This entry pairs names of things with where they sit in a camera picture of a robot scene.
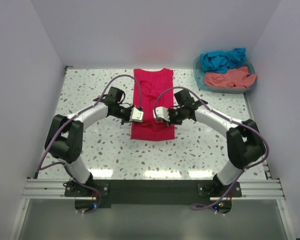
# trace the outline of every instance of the salmon colored fabric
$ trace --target salmon colored fabric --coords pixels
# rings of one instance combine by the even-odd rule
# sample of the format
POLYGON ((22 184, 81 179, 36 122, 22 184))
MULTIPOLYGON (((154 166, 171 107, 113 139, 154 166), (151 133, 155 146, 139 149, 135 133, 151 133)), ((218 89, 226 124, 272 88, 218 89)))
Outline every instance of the salmon colored fabric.
MULTIPOLYGON (((134 77, 140 82, 142 91, 141 106, 144 111, 143 122, 133 122, 131 139, 148 141, 166 141, 175 139, 175 127, 167 126, 163 122, 157 122, 154 118, 155 101, 166 89, 173 87, 174 71, 164 68, 160 71, 134 70, 134 77)), ((139 104, 140 92, 138 85, 134 83, 133 104, 139 104)), ((173 90, 164 94, 157 107, 170 108, 174 105, 173 90)))
POLYGON ((226 73, 206 72, 204 84, 212 87, 248 89, 257 79, 257 74, 249 74, 246 66, 229 69, 226 73))

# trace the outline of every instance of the terrazzo surface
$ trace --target terrazzo surface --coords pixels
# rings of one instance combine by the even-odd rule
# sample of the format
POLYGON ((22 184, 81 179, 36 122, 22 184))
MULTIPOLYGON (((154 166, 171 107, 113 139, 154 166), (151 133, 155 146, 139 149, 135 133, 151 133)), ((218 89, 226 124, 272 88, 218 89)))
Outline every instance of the terrazzo surface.
MULTIPOLYGON (((133 75, 133 69, 68 69, 56 114, 69 115, 90 105, 109 80, 120 74, 133 75)), ((242 94, 200 90, 191 69, 175 69, 173 85, 189 88, 227 115, 242 120, 249 118, 242 94)), ((125 102, 132 103, 134 83, 131 79, 119 78, 112 86, 124 90, 125 102)), ((131 124, 121 125, 120 121, 109 116, 90 126, 83 134, 81 156, 95 179, 212 179, 228 160, 226 139, 202 123, 185 120, 175 127, 174 140, 154 142, 132 140, 131 124)), ((48 155, 43 165, 54 161, 48 155)), ((57 165, 41 171, 38 178, 69 177, 57 165)), ((266 179, 263 166, 249 169, 241 179, 266 179)))

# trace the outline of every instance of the pile of clothes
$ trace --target pile of clothes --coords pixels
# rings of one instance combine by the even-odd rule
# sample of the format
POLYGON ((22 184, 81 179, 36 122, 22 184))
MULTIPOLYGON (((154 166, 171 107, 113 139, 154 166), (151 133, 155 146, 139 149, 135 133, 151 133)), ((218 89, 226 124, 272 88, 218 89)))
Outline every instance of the pile of clothes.
POLYGON ((200 55, 204 72, 204 84, 212 87, 248 89, 257 79, 257 74, 250 74, 246 49, 235 48, 232 51, 213 51, 200 55))

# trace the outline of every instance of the white wall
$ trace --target white wall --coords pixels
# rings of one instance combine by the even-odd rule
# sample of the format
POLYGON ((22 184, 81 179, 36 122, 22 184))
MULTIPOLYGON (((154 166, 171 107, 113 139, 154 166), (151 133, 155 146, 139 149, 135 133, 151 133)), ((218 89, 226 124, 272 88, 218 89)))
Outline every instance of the white wall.
POLYGON ((300 0, 280 2, 250 59, 258 85, 249 99, 300 237, 300 0))
POLYGON ((204 51, 250 53, 280 0, 32 0, 75 67, 192 67, 204 51))
POLYGON ((0 0, 0 240, 38 164, 63 73, 32 3, 0 0))

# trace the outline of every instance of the blue cloth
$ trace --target blue cloth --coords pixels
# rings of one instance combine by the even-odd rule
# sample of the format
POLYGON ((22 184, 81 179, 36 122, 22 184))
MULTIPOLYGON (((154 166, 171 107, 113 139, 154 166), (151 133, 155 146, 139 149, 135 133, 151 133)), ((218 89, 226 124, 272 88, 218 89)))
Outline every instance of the blue cloth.
POLYGON ((204 72, 225 74, 228 69, 240 68, 247 60, 245 48, 235 48, 232 51, 212 51, 200 55, 204 72))

